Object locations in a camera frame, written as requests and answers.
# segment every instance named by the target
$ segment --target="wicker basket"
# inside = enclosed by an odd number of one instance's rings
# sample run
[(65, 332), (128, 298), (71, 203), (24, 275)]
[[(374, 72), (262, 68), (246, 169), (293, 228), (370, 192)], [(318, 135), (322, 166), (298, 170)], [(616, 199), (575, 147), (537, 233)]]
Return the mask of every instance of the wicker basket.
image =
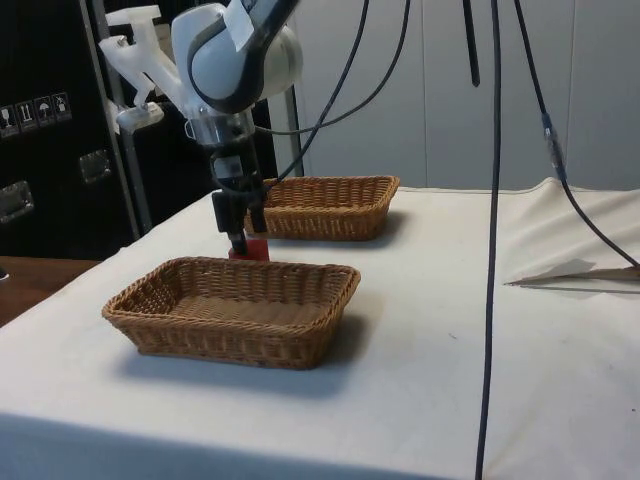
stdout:
[(180, 258), (102, 314), (142, 354), (307, 369), (321, 361), (359, 282), (350, 267)]
[[(267, 236), (364, 241), (384, 229), (397, 177), (300, 177), (273, 187), (265, 206)], [(253, 234), (251, 220), (245, 220)]]

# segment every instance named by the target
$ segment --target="white tablecloth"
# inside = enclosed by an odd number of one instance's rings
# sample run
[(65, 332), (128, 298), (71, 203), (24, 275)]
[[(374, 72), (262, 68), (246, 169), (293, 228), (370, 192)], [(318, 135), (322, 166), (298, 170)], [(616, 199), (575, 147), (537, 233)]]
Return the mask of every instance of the white tablecloth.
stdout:
[[(472, 478), (488, 206), (401, 190), (373, 243), (273, 241), (362, 272), (324, 366), (292, 372), (142, 357), (100, 317), (167, 259), (226, 255), (192, 205), (0, 329), (0, 479)], [(639, 299), (498, 287), (488, 478), (640, 478)]]

